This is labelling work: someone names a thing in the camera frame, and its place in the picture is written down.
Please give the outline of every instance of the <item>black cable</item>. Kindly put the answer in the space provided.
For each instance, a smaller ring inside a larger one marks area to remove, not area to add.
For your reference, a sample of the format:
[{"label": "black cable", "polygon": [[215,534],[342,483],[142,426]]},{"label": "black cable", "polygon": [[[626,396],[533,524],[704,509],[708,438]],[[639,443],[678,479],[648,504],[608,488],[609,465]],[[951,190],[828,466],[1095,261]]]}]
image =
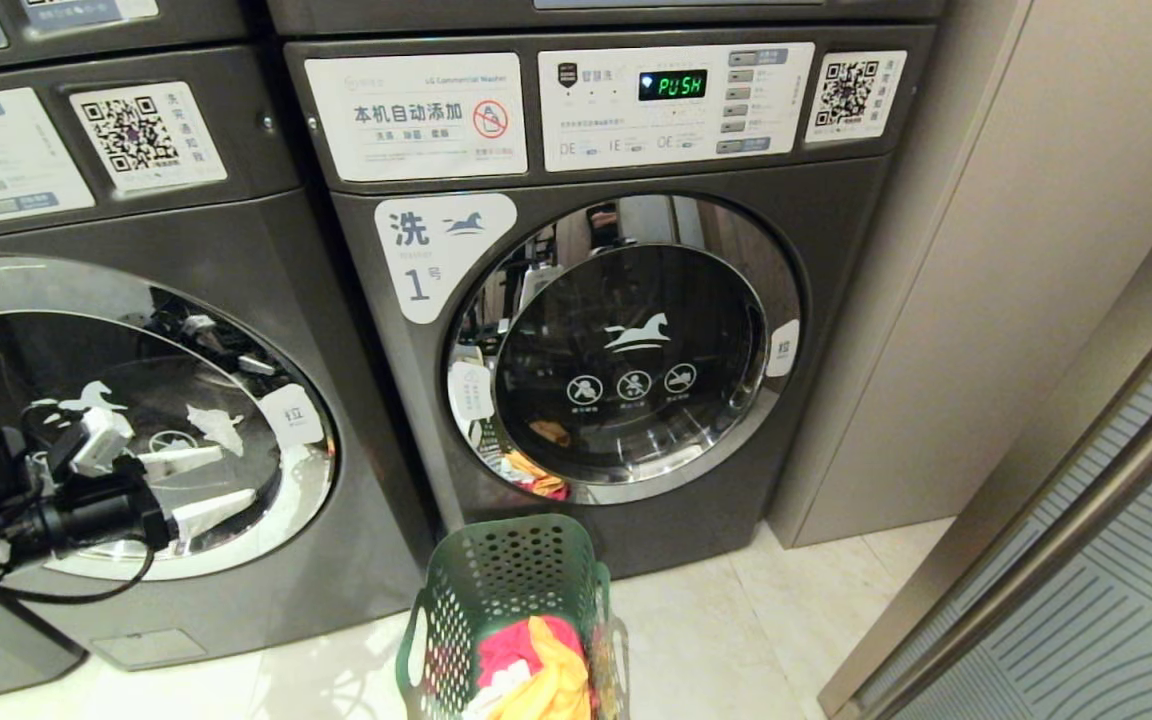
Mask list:
[{"label": "black cable", "polygon": [[119,588],[94,594],[47,594],[18,591],[14,588],[1,588],[0,585],[0,596],[6,598],[6,600],[20,602],[44,602],[44,605],[91,605],[91,602],[109,600],[112,597],[116,597],[129,591],[129,589],[136,588],[136,585],[139,584],[142,579],[145,579],[146,575],[150,574],[150,568],[154,566],[154,551],[150,547],[150,544],[147,544],[145,538],[134,536],[124,539],[128,539],[128,541],[137,541],[145,546],[145,562],[143,562],[136,575],[132,575],[131,579],[122,585],[119,585]]}]

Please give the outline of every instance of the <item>white tile floor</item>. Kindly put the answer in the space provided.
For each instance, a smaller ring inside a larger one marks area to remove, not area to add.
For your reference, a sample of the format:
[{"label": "white tile floor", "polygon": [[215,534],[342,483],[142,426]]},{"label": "white tile floor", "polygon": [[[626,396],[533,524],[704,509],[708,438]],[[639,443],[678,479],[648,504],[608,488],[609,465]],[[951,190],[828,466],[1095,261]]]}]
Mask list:
[{"label": "white tile floor", "polygon": [[[814,697],[949,520],[781,551],[746,550],[612,585],[628,635],[634,720],[819,720]],[[0,696],[40,720],[402,720],[393,657],[404,616],[225,660],[122,673],[90,659]]]}]

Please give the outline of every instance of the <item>green plastic basket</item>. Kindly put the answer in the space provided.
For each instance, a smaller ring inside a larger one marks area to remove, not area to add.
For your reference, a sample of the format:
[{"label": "green plastic basket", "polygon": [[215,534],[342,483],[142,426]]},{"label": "green plastic basket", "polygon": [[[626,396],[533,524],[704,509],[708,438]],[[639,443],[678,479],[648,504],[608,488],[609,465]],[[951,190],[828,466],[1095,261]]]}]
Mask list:
[{"label": "green plastic basket", "polygon": [[[609,579],[585,528],[564,515],[479,523],[444,538],[397,651],[408,720],[457,720],[479,692],[479,642],[531,615],[558,616],[576,628],[594,682],[594,717],[616,719]],[[419,626],[422,664],[420,655],[412,658]]]}]

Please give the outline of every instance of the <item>washing machine door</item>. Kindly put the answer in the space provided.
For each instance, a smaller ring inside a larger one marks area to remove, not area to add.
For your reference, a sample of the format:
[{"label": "washing machine door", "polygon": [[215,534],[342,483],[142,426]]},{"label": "washing machine door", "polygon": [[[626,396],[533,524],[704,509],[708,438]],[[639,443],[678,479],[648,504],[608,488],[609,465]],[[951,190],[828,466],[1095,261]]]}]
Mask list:
[{"label": "washing machine door", "polygon": [[700,477],[758,427],[798,328],[790,260],[752,218],[685,196],[599,202],[536,229],[483,279],[452,339],[452,412],[522,491],[641,500]]},{"label": "washing machine door", "polygon": [[[328,497],[335,441],[321,400],[241,323],[114,270],[0,258],[0,429],[43,452],[92,407],[131,425],[127,452],[180,528],[147,579],[256,560]],[[143,552],[105,544],[50,568],[127,579]]]}]

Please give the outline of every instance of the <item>qr code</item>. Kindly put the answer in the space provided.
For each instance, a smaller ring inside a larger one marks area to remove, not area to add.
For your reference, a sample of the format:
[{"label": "qr code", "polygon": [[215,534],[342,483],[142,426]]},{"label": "qr code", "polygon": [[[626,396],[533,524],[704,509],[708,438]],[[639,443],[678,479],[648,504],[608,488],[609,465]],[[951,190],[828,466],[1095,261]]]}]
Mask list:
[{"label": "qr code", "polygon": [[97,150],[115,172],[127,173],[180,165],[180,151],[152,97],[82,104]]},{"label": "qr code", "polygon": [[878,79],[878,60],[828,63],[819,92],[817,126],[859,123]]}]

